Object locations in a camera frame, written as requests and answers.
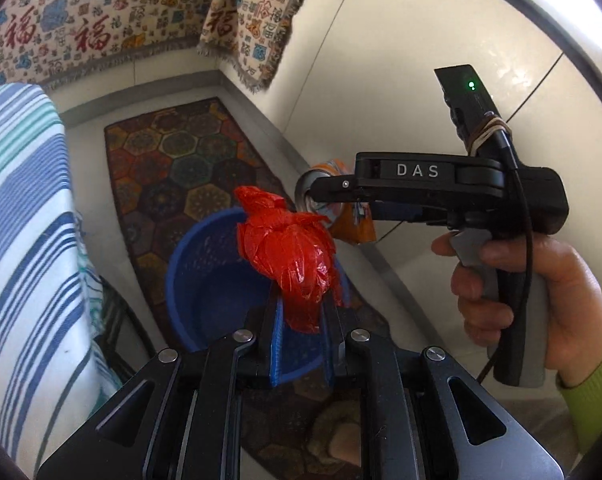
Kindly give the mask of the green sleeved right forearm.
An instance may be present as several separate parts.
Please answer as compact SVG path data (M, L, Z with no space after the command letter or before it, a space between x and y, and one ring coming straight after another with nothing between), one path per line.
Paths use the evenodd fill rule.
M572 419L578 452L585 455L602 435L602 361L576 386L568 386L558 374L557 388Z

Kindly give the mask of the person's right hand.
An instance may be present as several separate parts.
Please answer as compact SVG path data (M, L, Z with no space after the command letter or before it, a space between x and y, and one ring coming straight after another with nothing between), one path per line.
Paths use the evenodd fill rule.
M601 288L572 246L546 235L534 236L533 272L545 278L549 294L545 365L566 388L577 387L602 363ZM497 344L514 322L510 307L485 299L482 278L461 264L451 289L469 338L481 347Z

